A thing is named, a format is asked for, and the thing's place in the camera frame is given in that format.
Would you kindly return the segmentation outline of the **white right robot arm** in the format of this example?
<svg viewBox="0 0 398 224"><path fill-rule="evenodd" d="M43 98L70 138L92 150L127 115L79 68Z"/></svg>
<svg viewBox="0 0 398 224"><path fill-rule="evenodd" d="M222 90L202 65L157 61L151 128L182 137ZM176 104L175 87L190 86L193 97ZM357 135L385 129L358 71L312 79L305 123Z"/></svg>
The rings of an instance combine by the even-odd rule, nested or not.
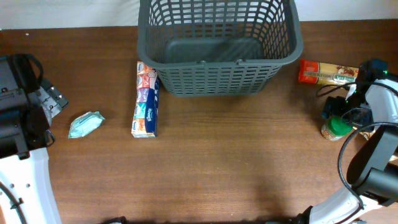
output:
<svg viewBox="0 0 398 224"><path fill-rule="evenodd" d="M300 61L301 82L328 88L321 133L345 138L337 168L343 187L310 206L291 223L351 223L361 215L397 202L397 75L387 62L371 59L357 68Z"/></svg>

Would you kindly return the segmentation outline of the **green lid spice jar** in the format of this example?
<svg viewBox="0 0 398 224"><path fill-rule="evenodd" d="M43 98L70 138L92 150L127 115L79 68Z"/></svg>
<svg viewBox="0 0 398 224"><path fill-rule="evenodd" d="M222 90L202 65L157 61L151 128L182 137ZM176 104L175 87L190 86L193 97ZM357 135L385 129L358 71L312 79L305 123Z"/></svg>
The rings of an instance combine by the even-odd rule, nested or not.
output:
<svg viewBox="0 0 398 224"><path fill-rule="evenodd" d="M321 135L329 141L337 141L350 133L353 127L344 123L340 117L328 118L321 128Z"/></svg>

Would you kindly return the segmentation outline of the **grey plastic mesh basket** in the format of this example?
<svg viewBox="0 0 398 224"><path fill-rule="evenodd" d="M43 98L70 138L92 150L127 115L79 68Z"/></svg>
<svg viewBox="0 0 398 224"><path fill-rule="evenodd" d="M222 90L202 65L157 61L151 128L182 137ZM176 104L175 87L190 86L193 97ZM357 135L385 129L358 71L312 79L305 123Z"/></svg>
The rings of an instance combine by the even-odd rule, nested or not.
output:
<svg viewBox="0 0 398 224"><path fill-rule="evenodd" d="M303 51L293 0L141 1L137 53L177 96L253 95Z"/></svg>

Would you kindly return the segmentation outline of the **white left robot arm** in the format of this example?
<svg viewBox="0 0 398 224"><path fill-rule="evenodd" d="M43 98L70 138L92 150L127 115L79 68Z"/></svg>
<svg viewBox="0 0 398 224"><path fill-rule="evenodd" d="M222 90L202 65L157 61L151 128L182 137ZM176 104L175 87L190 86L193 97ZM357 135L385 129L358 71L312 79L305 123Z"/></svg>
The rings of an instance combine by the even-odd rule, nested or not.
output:
<svg viewBox="0 0 398 224"><path fill-rule="evenodd" d="M68 100L31 54L1 57L1 210L6 223L60 223L50 183L52 120Z"/></svg>

